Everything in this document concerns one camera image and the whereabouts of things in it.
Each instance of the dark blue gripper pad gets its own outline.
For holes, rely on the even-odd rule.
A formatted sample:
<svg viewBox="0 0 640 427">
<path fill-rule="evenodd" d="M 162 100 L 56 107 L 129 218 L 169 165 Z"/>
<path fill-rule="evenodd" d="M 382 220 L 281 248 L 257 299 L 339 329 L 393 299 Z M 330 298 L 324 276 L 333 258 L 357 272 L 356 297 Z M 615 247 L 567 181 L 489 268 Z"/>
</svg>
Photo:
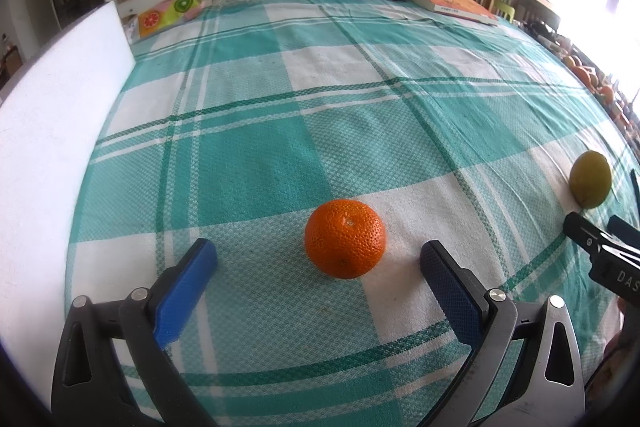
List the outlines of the dark blue gripper pad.
<svg viewBox="0 0 640 427">
<path fill-rule="evenodd" d="M 618 216 L 609 217 L 607 232 L 623 243 L 640 250 L 640 232 Z"/>
<path fill-rule="evenodd" d="M 154 336 L 160 349 L 178 340 L 217 265 L 216 247 L 204 241 L 156 308 Z"/>
<path fill-rule="evenodd" d="M 425 243 L 420 252 L 420 270 L 458 340 L 471 346 L 471 349 L 479 347 L 482 342 L 480 310 L 458 277 L 429 243 Z"/>
</svg>

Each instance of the yellow lemon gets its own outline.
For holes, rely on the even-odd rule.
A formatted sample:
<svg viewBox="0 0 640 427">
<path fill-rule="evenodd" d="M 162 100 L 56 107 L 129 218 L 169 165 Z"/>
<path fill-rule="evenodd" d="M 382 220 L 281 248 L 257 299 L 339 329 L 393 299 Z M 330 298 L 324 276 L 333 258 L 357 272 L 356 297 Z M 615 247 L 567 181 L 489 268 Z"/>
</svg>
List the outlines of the yellow lemon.
<svg viewBox="0 0 640 427">
<path fill-rule="evenodd" d="M 596 208 L 611 190 L 611 169 L 607 159 L 596 151 L 580 155 L 571 167 L 569 188 L 582 208 Z"/>
</svg>

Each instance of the orange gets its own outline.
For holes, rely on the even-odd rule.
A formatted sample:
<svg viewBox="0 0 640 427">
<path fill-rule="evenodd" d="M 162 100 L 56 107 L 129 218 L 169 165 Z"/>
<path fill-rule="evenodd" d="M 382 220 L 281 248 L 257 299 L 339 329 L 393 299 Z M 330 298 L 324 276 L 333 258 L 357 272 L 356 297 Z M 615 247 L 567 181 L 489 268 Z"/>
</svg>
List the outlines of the orange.
<svg viewBox="0 0 640 427">
<path fill-rule="evenodd" d="M 562 61 L 564 62 L 565 66 L 567 66 L 567 68 L 575 68 L 575 60 L 569 55 L 563 58 Z"/>
<path fill-rule="evenodd" d="M 613 89 L 611 89 L 611 86 L 602 86 L 600 88 L 600 94 L 604 95 L 604 103 L 607 105 L 613 103 Z"/>
<path fill-rule="evenodd" d="M 332 277 L 354 279 L 366 274 L 378 263 L 385 247 L 384 223 L 370 206 L 359 201 L 327 201 L 306 223 L 306 254 Z"/>
<path fill-rule="evenodd" d="M 591 86 L 591 77 L 589 76 L 589 73 L 587 73 L 587 71 L 583 70 L 580 66 L 575 66 L 569 69 L 575 76 L 580 79 L 581 83 L 583 83 L 587 89 L 592 89 L 593 86 Z"/>
</svg>

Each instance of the tablecloth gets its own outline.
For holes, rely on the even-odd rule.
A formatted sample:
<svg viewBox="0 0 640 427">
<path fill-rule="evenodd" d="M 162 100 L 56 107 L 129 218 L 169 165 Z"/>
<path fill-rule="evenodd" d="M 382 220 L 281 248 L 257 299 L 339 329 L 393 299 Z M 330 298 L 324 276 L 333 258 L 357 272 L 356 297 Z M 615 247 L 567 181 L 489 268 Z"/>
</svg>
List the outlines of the tablecloth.
<svg viewBox="0 0 640 427">
<path fill-rule="evenodd" d="M 468 354 L 418 269 L 430 239 L 514 299 L 560 294 L 593 369 L 618 318 L 562 234 L 568 173 L 585 150 L 605 154 L 613 189 L 584 214 L 638 226 L 638 164 L 522 31 L 408 2 L 261 0 L 133 51 L 78 198 L 66 304 L 121 299 L 212 240 L 219 268 L 170 355 L 221 425 L 415 425 Z M 306 220 L 334 198 L 386 226 L 359 279 L 325 276 L 303 250 Z"/>
</svg>

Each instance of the book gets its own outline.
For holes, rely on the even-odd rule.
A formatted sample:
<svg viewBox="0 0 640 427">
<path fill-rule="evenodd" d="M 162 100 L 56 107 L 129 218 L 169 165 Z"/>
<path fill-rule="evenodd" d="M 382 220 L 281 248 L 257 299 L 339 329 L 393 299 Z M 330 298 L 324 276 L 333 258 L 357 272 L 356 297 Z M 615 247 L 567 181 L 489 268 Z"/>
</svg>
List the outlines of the book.
<svg viewBox="0 0 640 427">
<path fill-rule="evenodd" d="M 474 0 L 410 0 L 435 13 L 460 17 L 483 24 L 498 24 L 498 17 Z"/>
</svg>

